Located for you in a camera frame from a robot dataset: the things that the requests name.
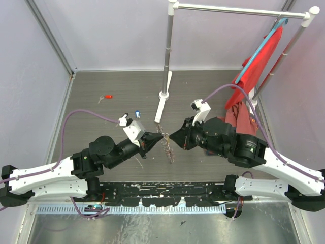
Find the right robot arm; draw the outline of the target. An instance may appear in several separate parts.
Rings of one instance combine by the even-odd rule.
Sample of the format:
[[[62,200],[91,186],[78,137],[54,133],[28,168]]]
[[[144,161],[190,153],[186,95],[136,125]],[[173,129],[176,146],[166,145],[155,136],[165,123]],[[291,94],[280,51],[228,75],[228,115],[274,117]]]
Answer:
[[[231,124],[214,117],[206,120],[211,108],[201,99],[191,104],[195,116],[184,120],[169,138],[183,150],[200,147],[226,158],[235,166],[265,172],[275,180],[249,179],[227,175],[222,192],[226,199],[250,196],[279,198],[309,212],[324,209],[324,170],[312,170],[279,154],[265,141],[236,133]]]

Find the metal disc keyring organizer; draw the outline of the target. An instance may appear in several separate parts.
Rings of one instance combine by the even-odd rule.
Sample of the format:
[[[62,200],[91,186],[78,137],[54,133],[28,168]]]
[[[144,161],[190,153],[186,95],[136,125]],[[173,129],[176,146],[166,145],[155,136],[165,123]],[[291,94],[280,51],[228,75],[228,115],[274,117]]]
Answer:
[[[170,164],[173,164],[175,162],[175,154],[173,149],[170,146],[170,137],[166,138],[164,137],[164,130],[161,126],[161,124],[156,123],[156,130],[158,133],[163,135],[163,139],[161,140],[162,147],[164,149],[164,152],[168,158],[168,161]]]

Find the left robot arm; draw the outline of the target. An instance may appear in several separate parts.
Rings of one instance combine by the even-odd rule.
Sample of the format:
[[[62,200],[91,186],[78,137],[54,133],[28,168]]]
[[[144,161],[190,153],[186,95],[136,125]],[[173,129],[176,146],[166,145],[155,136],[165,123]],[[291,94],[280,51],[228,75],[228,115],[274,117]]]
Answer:
[[[107,135],[98,137],[81,152],[57,162],[29,169],[12,165],[2,168],[5,185],[1,188],[1,206],[18,207],[31,201],[72,197],[97,201],[103,196],[99,176],[139,154],[146,154],[163,139],[161,133],[148,132],[142,124],[129,120],[124,127],[127,138],[115,143]]]

